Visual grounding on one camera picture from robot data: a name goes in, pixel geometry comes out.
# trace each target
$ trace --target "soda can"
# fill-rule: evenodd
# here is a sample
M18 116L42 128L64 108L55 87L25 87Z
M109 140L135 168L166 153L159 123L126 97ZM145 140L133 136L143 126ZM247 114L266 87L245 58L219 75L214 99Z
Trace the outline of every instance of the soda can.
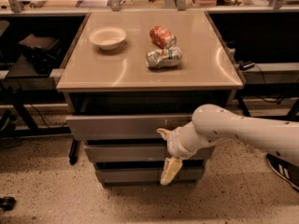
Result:
M150 50L147 52L147 66L152 69L174 67L180 64L181 57L179 47Z
M163 26L154 26L151 28L149 36L153 43L162 49L169 49L177 44L177 38Z

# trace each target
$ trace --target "silver can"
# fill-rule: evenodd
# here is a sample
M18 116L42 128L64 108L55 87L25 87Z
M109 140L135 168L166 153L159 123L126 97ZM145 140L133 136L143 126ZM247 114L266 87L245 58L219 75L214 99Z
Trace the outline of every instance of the silver can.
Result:
M151 69L175 67L180 64L181 58L179 47L150 50L147 52L147 67Z

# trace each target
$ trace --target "white bowl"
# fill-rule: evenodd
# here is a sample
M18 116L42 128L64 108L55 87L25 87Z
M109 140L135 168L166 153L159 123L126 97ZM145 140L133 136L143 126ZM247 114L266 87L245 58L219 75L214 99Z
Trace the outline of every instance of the white bowl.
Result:
M90 42L103 50L116 49L122 41L125 40L127 34L119 27L102 27L93 30L90 33Z

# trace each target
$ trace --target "cabinet top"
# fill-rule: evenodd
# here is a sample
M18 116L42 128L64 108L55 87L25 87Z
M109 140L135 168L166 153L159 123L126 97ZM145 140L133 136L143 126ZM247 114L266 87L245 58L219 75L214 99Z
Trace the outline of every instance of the cabinet top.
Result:
M182 51L176 68L152 70L146 53L158 49L150 29L162 25ZM125 30L124 43L102 51L89 41L96 28ZM202 10L93 12L57 85L59 91L175 91L240 89L243 83Z

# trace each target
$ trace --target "cabinet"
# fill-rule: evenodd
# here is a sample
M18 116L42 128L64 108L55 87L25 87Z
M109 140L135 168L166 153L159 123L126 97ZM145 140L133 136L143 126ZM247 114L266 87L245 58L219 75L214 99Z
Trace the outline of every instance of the cabinet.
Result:
M156 24L177 36L179 67L146 66L147 50L157 49L149 36ZM88 40L93 29L107 25L127 33L116 50L99 50ZM57 89L73 113L66 120L74 138L84 142L99 182L109 187L158 184L169 154L156 129L187 124L199 105L225 106L242 86L204 12L157 9L92 13ZM185 161L174 183L195 184L212 151Z

